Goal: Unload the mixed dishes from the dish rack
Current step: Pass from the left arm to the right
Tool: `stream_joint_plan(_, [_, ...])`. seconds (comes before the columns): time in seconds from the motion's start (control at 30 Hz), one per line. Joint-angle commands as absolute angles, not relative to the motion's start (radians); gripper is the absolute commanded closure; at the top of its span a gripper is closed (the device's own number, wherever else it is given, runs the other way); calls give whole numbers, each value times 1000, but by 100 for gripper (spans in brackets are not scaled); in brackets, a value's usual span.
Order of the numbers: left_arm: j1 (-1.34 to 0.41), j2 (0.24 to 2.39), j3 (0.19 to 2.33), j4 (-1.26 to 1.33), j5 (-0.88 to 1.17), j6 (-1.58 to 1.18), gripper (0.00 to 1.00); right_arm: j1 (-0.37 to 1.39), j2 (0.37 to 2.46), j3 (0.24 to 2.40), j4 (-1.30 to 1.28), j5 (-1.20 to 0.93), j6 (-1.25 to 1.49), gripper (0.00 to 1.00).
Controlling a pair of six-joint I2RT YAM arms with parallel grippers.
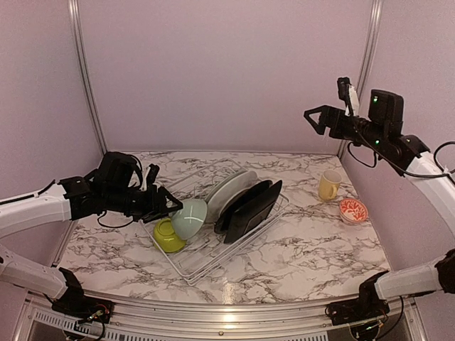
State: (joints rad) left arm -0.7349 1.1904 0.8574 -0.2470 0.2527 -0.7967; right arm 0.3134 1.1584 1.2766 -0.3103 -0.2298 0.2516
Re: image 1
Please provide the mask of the pale grey-green bowl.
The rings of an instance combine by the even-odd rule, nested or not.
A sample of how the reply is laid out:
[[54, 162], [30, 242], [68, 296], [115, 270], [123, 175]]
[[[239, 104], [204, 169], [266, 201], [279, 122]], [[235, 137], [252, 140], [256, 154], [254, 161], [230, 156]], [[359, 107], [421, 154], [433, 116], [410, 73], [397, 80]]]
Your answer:
[[201, 199], [185, 199], [183, 208], [171, 217], [174, 232], [182, 240], [193, 237], [204, 225], [208, 213], [208, 206]]

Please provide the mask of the yellow ceramic mug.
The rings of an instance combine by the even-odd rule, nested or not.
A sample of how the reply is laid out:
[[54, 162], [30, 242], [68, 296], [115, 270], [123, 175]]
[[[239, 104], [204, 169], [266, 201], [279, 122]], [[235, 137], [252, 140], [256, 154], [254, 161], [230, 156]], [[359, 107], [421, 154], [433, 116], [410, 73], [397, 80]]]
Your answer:
[[319, 182], [318, 196], [323, 201], [333, 200], [338, 193], [342, 183], [342, 176], [335, 170], [325, 170], [321, 174]]

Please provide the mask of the red patterned white bowl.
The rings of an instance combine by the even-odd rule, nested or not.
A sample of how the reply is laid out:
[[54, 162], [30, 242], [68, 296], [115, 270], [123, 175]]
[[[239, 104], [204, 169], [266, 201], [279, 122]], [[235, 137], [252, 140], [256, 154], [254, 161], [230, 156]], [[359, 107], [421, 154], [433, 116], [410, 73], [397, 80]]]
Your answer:
[[368, 218], [367, 207], [355, 198], [345, 198], [339, 203], [341, 219], [346, 224], [361, 224]]

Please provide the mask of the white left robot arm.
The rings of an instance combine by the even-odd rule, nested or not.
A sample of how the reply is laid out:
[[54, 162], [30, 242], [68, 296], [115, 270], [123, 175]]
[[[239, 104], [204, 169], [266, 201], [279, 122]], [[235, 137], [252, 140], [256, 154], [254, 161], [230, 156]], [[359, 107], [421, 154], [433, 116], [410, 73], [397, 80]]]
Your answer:
[[[111, 151], [87, 175], [51, 182], [44, 189], [1, 201], [1, 236], [42, 224], [77, 221], [118, 212], [133, 222], [152, 222], [183, 208], [165, 187], [155, 184], [159, 167], [143, 169], [131, 154]], [[71, 271], [44, 266], [1, 248], [1, 280], [58, 300], [75, 316], [90, 309]]]

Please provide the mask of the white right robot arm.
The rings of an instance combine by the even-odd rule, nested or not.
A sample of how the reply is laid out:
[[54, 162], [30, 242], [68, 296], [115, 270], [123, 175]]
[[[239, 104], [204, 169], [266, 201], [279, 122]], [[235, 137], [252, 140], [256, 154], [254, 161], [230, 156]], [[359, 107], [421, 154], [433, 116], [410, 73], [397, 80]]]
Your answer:
[[[413, 184], [453, 229], [454, 179], [417, 136], [402, 134], [403, 97], [385, 90], [372, 90], [368, 116], [362, 118], [354, 110], [357, 98], [354, 87], [342, 87], [338, 96], [345, 108], [323, 105], [303, 113], [316, 133], [374, 151], [398, 175]], [[425, 264], [378, 276], [373, 281], [373, 291], [366, 291], [353, 301], [352, 311], [359, 318], [367, 318], [379, 308], [380, 300], [436, 291], [454, 292], [454, 250]]]

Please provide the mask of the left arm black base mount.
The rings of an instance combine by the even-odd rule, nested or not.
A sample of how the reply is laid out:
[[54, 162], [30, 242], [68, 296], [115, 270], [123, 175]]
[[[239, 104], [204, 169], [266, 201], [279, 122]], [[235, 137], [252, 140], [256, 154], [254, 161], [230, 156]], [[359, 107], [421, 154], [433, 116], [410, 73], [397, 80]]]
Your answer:
[[80, 323], [93, 320], [107, 324], [112, 315], [114, 303], [109, 300], [86, 296], [80, 282], [70, 270], [59, 268], [63, 274], [66, 291], [59, 299], [54, 299], [52, 310], [80, 319]]

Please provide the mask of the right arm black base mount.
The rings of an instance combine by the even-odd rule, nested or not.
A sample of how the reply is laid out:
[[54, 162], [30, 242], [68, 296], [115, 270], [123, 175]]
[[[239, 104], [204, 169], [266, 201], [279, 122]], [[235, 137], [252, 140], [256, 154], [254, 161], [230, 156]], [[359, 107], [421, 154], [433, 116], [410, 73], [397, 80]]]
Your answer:
[[357, 298], [329, 303], [325, 314], [332, 324], [354, 323], [388, 314], [390, 308], [386, 300], [379, 299], [375, 289], [376, 281], [386, 273], [387, 271], [382, 271], [362, 282]]

